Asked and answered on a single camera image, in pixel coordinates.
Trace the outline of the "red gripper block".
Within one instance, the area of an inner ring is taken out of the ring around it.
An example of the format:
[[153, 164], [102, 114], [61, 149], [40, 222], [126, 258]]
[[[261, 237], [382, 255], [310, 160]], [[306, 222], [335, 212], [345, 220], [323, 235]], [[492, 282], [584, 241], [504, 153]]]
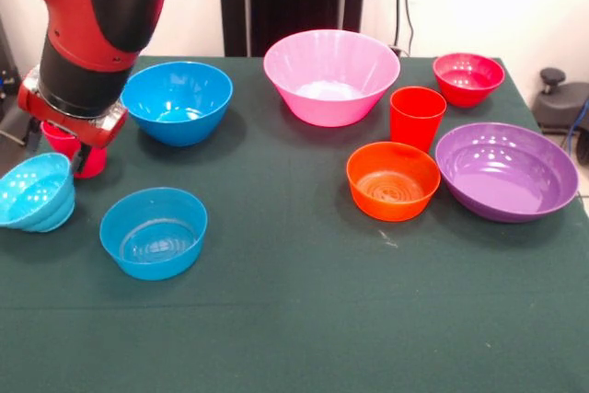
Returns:
[[48, 121], [73, 134], [80, 148], [70, 160], [72, 173], [83, 173], [95, 148], [105, 148], [118, 135], [127, 120], [128, 110], [118, 100], [97, 118], [75, 117], [51, 105], [40, 93], [40, 68], [33, 67], [24, 77], [17, 93], [17, 104], [29, 116], [26, 150], [36, 152], [40, 145], [40, 124]]

